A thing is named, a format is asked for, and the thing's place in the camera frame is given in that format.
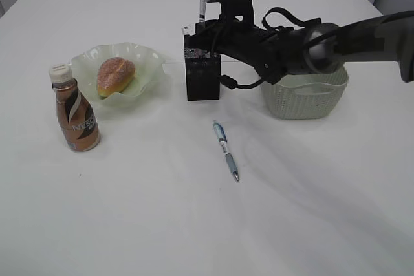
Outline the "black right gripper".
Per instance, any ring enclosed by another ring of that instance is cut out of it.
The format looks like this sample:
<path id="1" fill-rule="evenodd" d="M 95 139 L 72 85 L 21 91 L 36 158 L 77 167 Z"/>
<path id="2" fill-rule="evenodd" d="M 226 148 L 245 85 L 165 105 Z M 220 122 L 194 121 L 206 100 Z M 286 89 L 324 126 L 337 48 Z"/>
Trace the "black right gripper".
<path id="1" fill-rule="evenodd" d="M 250 65 L 265 82 L 281 80 L 281 56 L 268 41 L 272 34 L 242 21 L 207 20 L 196 24 L 190 47 L 222 54 Z"/>

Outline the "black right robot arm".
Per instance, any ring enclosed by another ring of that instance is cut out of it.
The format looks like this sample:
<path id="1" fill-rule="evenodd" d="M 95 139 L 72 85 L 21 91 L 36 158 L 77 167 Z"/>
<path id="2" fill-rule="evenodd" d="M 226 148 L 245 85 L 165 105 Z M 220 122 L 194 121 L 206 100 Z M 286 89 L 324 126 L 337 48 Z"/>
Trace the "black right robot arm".
<path id="1" fill-rule="evenodd" d="M 206 50 L 250 65 L 259 80 L 241 85 L 229 76 L 221 83 L 229 89 L 252 89 L 264 82 L 275 84 L 288 75 L 333 74 L 345 63 L 395 61 L 402 81 L 413 81 L 413 12 L 374 17 L 345 26 L 321 19 L 302 21 L 288 10 L 275 7 L 293 25 L 262 27 L 234 19 L 209 20 L 206 28 L 186 35 L 188 48 Z"/>

